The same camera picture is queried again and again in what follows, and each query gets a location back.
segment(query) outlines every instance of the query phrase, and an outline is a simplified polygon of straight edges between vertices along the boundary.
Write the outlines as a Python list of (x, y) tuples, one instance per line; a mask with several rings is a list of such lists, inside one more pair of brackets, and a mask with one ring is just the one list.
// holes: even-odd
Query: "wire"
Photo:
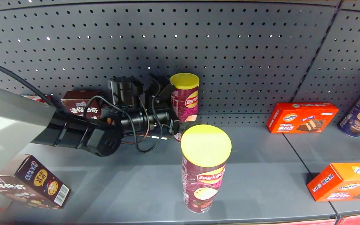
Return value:
[(167, 127), (167, 128), (169, 129), (169, 132), (170, 132), (170, 135), (171, 135), (171, 136), (170, 136), (167, 140), (173, 138), (173, 136), (174, 136), (174, 131), (172, 130), (172, 128), (169, 127), (169, 126), (166, 125), (166, 124), (162, 124), (162, 126)]
[(158, 144), (158, 143), (160, 142), (161, 138), (162, 138), (163, 129), (162, 129), (162, 124), (160, 124), (159, 118), (158, 118), (158, 116), (156, 115), (155, 104), (154, 104), (154, 103), (155, 103), (156, 96), (160, 93), (160, 88), (161, 88), (161, 86), (160, 86), (160, 83), (159, 83), (155, 78), (153, 78), (152, 76), (150, 76), (150, 78), (151, 78), (153, 81), (155, 81), (156, 84), (158, 85), (158, 90), (157, 90), (155, 96), (152, 97), (152, 103), (151, 103), (152, 113), (154, 114), (154, 117), (155, 117), (155, 119), (156, 119), (156, 122), (157, 122), (157, 124), (159, 125), (159, 128), (160, 128), (159, 139), (157, 140), (157, 143), (156, 143), (156, 144)]
[(49, 100), (40, 90), (38, 90), (37, 88), (35, 88), (33, 85), (31, 85), (29, 82), (27, 82), (26, 80), (24, 80), (23, 78), (19, 77), (18, 75), (16, 75), (14, 72), (8, 70), (7, 68), (4, 68), (2, 66), (0, 66), (0, 71), (6, 75), (8, 75), (9, 77), (12, 77), (13, 79), (15, 79), (16, 81), (18, 81), (19, 83), (23, 84), (26, 88), (28, 88), (30, 91), (33, 91), (35, 94), (37, 94), (42, 100), (44, 100), (47, 104), (52, 105), (56, 108), (61, 109), (61, 107), (59, 107), (57, 104), (54, 104), (51, 100)]
[[(143, 135), (143, 138), (140, 141), (138, 141), (140, 143), (148, 136), (148, 132), (150, 131), (150, 120), (148, 119), (148, 112), (147, 112), (147, 109), (144, 106), (143, 100), (141, 100), (140, 96), (138, 96), (138, 99), (140, 100), (141, 106), (144, 109), (145, 116), (147, 118), (147, 131)], [(126, 141), (122, 141), (122, 143), (123, 144), (135, 144), (135, 142), (126, 142)]]
[(138, 99), (140, 100), (141, 106), (142, 106), (142, 108), (144, 109), (144, 112), (145, 112), (145, 117), (147, 118), (147, 131), (145, 132), (144, 137), (140, 141), (140, 142), (142, 142), (147, 137), (148, 132), (150, 131), (150, 120), (148, 118), (148, 112), (147, 112), (147, 109), (144, 106), (143, 100), (141, 100), (140, 96), (138, 96)]
[[(169, 132), (170, 132), (170, 137), (162, 137), (163, 140), (170, 140), (174, 137), (174, 131), (166, 124), (162, 124), (162, 126), (164, 127), (167, 127), (169, 129)], [(144, 137), (145, 134), (141, 134), (141, 133), (137, 133), (137, 136), (142, 136)], [(151, 135), (146, 135), (146, 137), (149, 137), (149, 138), (159, 138), (157, 136), (151, 136)], [(134, 144), (134, 142), (127, 142), (127, 141), (122, 141), (122, 144)]]
[(157, 120), (158, 124), (159, 124), (159, 127), (160, 127), (160, 138), (157, 140), (157, 142), (152, 146), (150, 147), (149, 149), (147, 150), (141, 150), (139, 147), (138, 147), (138, 140), (137, 140), (137, 133), (136, 133), (136, 128), (134, 127), (134, 123), (133, 123), (133, 120), (131, 119), (130, 115), (122, 110), (121, 108), (117, 107), (116, 105), (110, 103), (108, 100), (106, 100), (104, 97), (102, 96), (99, 96), (99, 95), (96, 95), (94, 97), (92, 97), (86, 104), (86, 106), (84, 107), (84, 111), (83, 111), (83, 117), (86, 118), (86, 115), (87, 115), (87, 109), (90, 107), (91, 103), (97, 99), (97, 98), (100, 98), (101, 100), (105, 101), (106, 104), (110, 105), (111, 107), (115, 108), (116, 110), (118, 110), (119, 112), (123, 113), (130, 121), (130, 124), (131, 124), (131, 127), (133, 129), (133, 136), (134, 136), (134, 144), (136, 146), (136, 149), (142, 153), (145, 153), (145, 152), (149, 152), (151, 151), (152, 149), (154, 149), (156, 147), (156, 145), (158, 145), (158, 143), (160, 142), (160, 139), (162, 138), (162, 125), (160, 124), (160, 121), (159, 121), (159, 118), (158, 116), (156, 115), (156, 112), (155, 112), (155, 109), (154, 109), (154, 99), (156, 98), (155, 96), (152, 98), (153, 102), (152, 102), (152, 111), (154, 113), (154, 116), (155, 116), (155, 119)]

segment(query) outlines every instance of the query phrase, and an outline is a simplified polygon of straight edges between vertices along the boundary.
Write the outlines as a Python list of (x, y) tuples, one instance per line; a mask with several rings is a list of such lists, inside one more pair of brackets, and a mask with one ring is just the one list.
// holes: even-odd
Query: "lay's logo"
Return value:
[(198, 91), (194, 91), (193, 94), (190, 94), (186, 99), (186, 107), (194, 108), (198, 104)]
[(286, 121), (286, 122), (290, 122), (290, 121), (293, 121), (295, 118), (297, 118), (297, 114), (295, 113), (290, 113), (290, 114), (287, 114), (283, 120)]
[(197, 180), (202, 183), (214, 184), (219, 182), (224, 174), (224, 166), (213, 171), (205, 172), (197, 175)]
[(359, 186), (360, 186), (360, 184), (358, 184), (358, 183), (352, 183), (352, 184), (347, 184), (345, 186), (339, 187), (338, 189), (340, 191), (345, 191), (345, 190), (350, 190), (350, 189), (357, 188)]

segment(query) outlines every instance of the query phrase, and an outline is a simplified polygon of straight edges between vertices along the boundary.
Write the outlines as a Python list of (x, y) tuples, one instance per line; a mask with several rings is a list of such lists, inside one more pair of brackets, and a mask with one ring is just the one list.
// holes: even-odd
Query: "lay's chip can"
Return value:
[[(196, 120), (199, 78), (191, 73), (178, 73), (170, 78), (170, 82), (176, 87), (172, 93), (171, 102), (180, 123)], [(174, 135), (174, 138), (180, 142), (181, 136), (182, 134), (178, 133)]]
[(184, 203), (190, 211), (204, 213), (211, 207), (231, 148), (230, 137), (212, 125), (196, 125), (184, 132), (182, 184)]

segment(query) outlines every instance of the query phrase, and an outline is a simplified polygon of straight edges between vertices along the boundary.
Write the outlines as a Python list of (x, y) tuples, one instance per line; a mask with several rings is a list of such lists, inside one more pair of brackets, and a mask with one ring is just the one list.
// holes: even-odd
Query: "orange box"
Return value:
[(271, 133), (320, 133), (337, 112), (329, 102), (279, 102), (266, 126)]
[(332, 163), (307, 185), (316, 201), (360, 199), (360, 162)]

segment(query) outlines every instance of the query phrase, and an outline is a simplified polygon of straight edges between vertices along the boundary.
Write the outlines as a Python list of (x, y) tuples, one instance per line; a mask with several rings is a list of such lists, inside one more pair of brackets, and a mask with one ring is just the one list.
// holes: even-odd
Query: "gray shelf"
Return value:
[(183, 203), (181, 149), (175, 140), (147, 154), (123, 146), (111, 157), (30, 144), (33, 154), (73, 192), (63, 210), (11, 207), (5, 220), (34, 223), (262, 223), (326, 219), (335, 214), (306, 188), (308, 171), (283, 135), (266, 127), (223, 127), (233, 144), (212, 208)]
[[(335, 162), (360, 162), (360, 137), (353, 138), (330, 125), (318, 134), (286, 134), (298, 155), (312, 174), (320, 173)], [(332, 202), (343, 215), (360, 214), (360, 201)]]

